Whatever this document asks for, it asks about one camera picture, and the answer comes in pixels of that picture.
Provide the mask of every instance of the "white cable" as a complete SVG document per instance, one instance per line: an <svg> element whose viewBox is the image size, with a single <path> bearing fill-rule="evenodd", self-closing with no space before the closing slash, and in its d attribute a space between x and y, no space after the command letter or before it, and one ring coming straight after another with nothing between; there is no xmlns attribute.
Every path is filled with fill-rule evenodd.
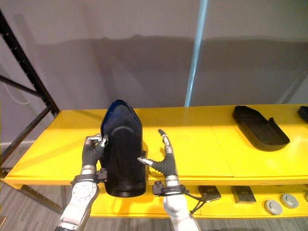
<svg viewBox="0 0 308 231"><path fill-rule="evenodd" d="M10 97L12 98L12 100L14 100L16 103L20 104L20 105L27 105L29 104L30 102L26 102L26 103L23 103L23 102L20 102L18 99L16 99L12 93L10 92L8 86L4 83L2 83L2 85L4 86L4 88L6 89L6 91L8 92L8 94L10 95Z"/></svg>

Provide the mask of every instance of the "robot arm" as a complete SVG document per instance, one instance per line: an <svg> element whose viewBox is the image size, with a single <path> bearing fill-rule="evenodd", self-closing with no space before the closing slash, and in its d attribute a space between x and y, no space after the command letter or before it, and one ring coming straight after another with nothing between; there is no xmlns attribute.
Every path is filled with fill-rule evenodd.
<svg viewBox="0 0 308 231"><path fill-rule="evenodd" d="M82 152L81 173L72 182L71 200L62 213L55 231L82 231L84 229L90 216L91 206L99 193L96 163L102 156L107 143L108 136L104 136L103 139L100 135L86 138Z"/></svg>
<svg viewBox="0 0 308 231"><path fill-rule="evenodd" d="M200 231L201 229L198 226L198 223L188 211L187 201L183 194L185 188L180 185L170 140L161 129L159 129L158 132L162 136L163 143L165 144L166 156L164 160L156 162L144 157L138 157L138 160L164 174L166 188L164 189L161 182L157 181L153 186L153 192L158 195L162 195L162 193L164 194L164 209L170 216L174 230Z"/></svg>

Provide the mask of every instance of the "yellow tabletop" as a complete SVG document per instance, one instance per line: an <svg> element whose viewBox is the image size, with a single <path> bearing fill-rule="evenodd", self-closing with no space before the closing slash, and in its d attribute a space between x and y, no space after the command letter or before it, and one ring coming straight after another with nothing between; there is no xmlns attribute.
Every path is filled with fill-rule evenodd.
<svg viewBox="0 0 308 231"><path fill-rule="evenodd" d="M251 105L290 138L281 150L254 148L232 118L234 106L135 109L143 125L148 158L163 159L162 128L172 142L181 183L186 185L258 185L308 183L308 124L300 105ZM6 183L68 185L81 169L86 136L100 132L106 110L61 111L18 161ZM150 169L148 183L162 175Z"/></svg>

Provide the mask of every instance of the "black plastic tray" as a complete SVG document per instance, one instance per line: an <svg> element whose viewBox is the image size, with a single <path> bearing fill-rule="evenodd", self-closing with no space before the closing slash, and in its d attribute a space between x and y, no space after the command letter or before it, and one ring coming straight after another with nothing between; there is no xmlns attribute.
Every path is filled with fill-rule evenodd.
<svg viewBox="0 0 308 231"><path fill-rule="evenodd" d="M276 151L290 142L273 118L267 120L257 110L247 106L236 106L233 117L242 133L259 150Z"/></svg>

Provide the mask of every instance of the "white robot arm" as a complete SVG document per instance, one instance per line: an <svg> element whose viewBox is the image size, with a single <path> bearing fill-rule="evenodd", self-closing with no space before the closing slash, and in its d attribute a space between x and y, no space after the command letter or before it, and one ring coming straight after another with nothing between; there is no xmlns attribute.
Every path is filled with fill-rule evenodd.
<svg viewBox="0 0 308 231"><path fill-rule="evenodd" d="M138 157L138 160L164 174L166 188L164 188L160 181L157 181L153 186L153 193L164 196L164 209L170 216L174 230L200 231L198 223L192 214L189 213L187 207L187 201L184 196L184 193L187 191L183 185L180 185L170 140L161 129L158 132L162 136L165 144L165 159L161 162L156 162L144 157Z"/></svg>

